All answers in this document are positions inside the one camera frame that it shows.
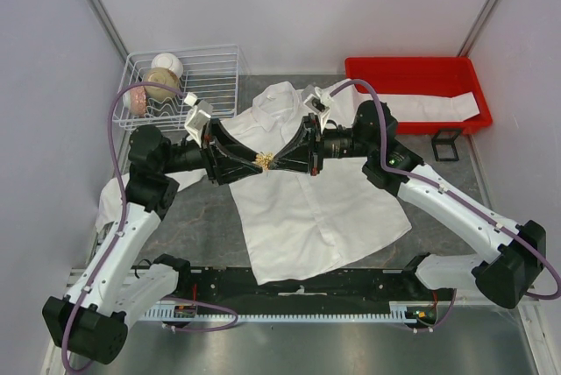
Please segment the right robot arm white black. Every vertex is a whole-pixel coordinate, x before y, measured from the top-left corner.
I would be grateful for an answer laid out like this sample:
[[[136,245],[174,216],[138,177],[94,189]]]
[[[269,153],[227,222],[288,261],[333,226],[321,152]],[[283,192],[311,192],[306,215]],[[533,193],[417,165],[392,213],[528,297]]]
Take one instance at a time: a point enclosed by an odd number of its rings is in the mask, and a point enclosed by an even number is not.
[[[352,127],[322,130],[308,114],[293,139],[273,156],[270,168],[318,175],[325,159],[366,158],[362,172],[375,187],[417,206],[463,239],[471,255],[427,254],[401,277],[411,299],[431,290],[477,290],[512,309],[544,268],[546,235],[534,221],[501,217],[453,187],[421,157],[396,141],[397,122],[386,104],[359,105]]]

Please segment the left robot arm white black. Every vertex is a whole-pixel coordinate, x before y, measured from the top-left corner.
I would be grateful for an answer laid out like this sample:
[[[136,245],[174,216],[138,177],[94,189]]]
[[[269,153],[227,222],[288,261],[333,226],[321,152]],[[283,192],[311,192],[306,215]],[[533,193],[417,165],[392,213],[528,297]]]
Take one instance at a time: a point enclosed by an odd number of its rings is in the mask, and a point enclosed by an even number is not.
[[[203,170],[210,180],[225,185],[262,173],[258,154],[217,119],[179,144],[151,124],[139,126],[129,143],[129,173],[117,177],[120,214],[82,276],[62,298],[51,296],[42,308],[63,367],[71,374],[82,374],[93,363],[113,362],[131,327],[159,301],[178,301],[184,308],[208,308],[238,319],[232,309],[195,298],[186,259],[162,254],[129,286],[124,280],[179,191],[172,172]]]

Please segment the white button shirt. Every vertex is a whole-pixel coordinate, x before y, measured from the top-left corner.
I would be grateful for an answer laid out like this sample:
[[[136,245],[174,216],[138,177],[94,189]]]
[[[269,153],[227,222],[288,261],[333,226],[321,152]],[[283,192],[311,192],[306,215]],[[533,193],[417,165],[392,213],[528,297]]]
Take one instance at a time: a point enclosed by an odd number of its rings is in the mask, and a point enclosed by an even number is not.
[[[311,110],[288,81],[264,89],[252,106],[222,121],[255,152],[277,153]],[[331,118],[350,127],[358,106],[372,98],[354,86],[335,96]],[[229,185],[258,284],[307,279],[388,247],[412,229],[391,194],[362,173],[364,158],[328,160],[318,176],[272,171]],[[116,178],[103,188],[95,227],[121,214]]]

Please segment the flower brooch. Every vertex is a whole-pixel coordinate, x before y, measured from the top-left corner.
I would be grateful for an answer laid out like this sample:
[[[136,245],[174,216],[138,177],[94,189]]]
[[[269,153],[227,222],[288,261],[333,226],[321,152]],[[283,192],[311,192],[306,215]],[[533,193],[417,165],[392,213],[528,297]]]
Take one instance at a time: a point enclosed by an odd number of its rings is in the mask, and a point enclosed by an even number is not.
[[[256,166],[259,166],[263,171],[267,171],[267,170],[270,169],[270,166],[273,163],[273,160],[274,160],[274,155],[272,153],[270,153],[270,152],[268,152],[268,153],[259,152],[256,155],[253,163]]]

